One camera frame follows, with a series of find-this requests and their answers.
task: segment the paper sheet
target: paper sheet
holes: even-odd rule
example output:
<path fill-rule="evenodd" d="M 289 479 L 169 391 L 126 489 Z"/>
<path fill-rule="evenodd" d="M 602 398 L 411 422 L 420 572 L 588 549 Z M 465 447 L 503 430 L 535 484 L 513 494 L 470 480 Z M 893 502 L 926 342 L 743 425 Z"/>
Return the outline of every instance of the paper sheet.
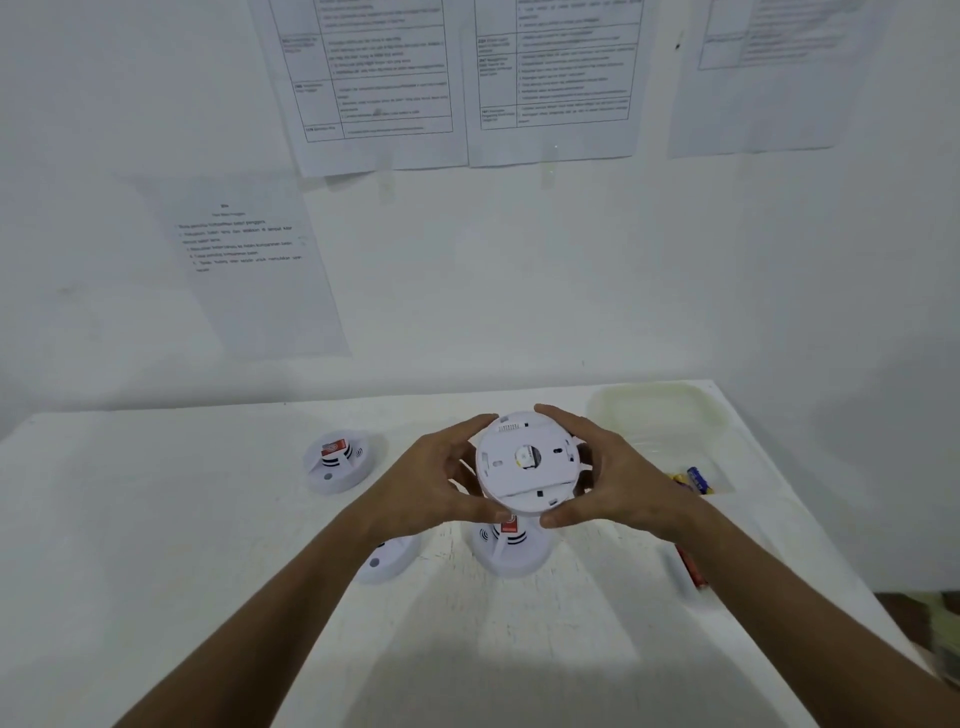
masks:
<path fill-rule="evenodd" d="M 250 0 L 304 177 L 467 163 L 463 6 Z"/>
<path fill-rule="evenodd" d="M 831 147 L 894 0 L 694 0 L 671 157 Z"/>
<path fill-rule="evenodd" d="M 134 184 L 224 349 L 349 355 L 293 172 Z"/>
<path fill-rule="evenodd" d="M 658 0 L 468 0 L 470 166 L 628 157 Z"/>

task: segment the white table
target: white table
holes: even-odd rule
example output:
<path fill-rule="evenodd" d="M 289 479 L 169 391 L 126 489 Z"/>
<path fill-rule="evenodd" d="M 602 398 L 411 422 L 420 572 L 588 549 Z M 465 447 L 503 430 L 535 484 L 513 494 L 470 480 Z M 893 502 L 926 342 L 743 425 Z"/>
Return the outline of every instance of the white table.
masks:
<path fill-rule="evenodd" d="M 741 451 L 723 467 L 780 557 L 919 662 L 722 395 L 695 386 L 730 417 L 723 447 Z M 34 416 L 0 443 L 0 723 L 118 718 L 363 490 L 303 486 L 323 432 L 380 433 L 375 476 L 424 431 L 536 401 L 585 412 L 600 389 Z M 681 602 L 661 548 L 585 524 L 507 581 L 459 524 L 438 528 L 398 579 L 349 588 L 276 724 L 812 724 L 726 611 Z"/>

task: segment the white wall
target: white wall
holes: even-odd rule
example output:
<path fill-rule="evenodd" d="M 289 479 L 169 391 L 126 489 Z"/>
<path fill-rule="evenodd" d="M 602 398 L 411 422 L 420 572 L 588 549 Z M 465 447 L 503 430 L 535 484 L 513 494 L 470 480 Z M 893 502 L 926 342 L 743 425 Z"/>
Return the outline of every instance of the white wall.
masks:
<path fill-rule="evenodd" d="M 553 189 L 401 172 L 386 204 L 308 184 L 354 356 L 245 364 L 125 182 L 290 164 L 244 0 L 4 4 L 3 386 L 71 409 L 708 376 L 872 586 L 960 587 L 960 7 L 900 3 L 836 149 L 668 160 L 687 12 L 662 4 L 633 158 Z"/>

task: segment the hand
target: hand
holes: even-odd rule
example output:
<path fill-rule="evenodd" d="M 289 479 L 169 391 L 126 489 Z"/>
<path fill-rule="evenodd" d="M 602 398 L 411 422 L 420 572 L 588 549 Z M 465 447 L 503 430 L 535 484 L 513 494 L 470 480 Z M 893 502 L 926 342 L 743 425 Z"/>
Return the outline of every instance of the hand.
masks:
<path fill-rule="evenodd" d="M 679 540 L 686 516 L 703 505 L 697 496 L 661 473 L 615 432 L 549 404 L 534 409 L 587 443 L 584 461 L 593 465 L 593 472 L 584 472 L 578 484 L 576 492 L 583 494 L 544 513 L 540 525 L 556 528 L 609 519 L 665 541 Z M 584 493 L 590 486 L 592 490 Z"/>
<path fill-rule="evenodd" d="M 483 495 L 470 469 L 476 464 L 476 448 L 469 438 L 496 418 L 477 415 L 423 435 L 353 502 L 350 508 L 361 514 L 378 543 L 447 521 L 502 523 L 512 517 L 507 508 Z M 461 493 L 450 480 L 467 492 Z"/>

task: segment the right hand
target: right hand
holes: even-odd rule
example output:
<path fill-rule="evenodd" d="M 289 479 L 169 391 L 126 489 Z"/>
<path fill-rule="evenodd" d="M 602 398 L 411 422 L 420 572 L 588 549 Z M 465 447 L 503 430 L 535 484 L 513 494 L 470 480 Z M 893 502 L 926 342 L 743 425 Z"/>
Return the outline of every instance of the right hand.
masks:
<path fill-rule="evenodd" d="M 615 432 L 550 404 L 538 404 L 534 409 L 587 443 L 588 457 L 584 459 L 593 465 L 587 483 L 589 486 L 592 481 L 592 490 L 544 513 L 540 525 L 556 528 L 608 519 L 650 531 L 665 541 L 680 539 L 691 511 L 703 505 L 696 495 L 661 473 Z"/>

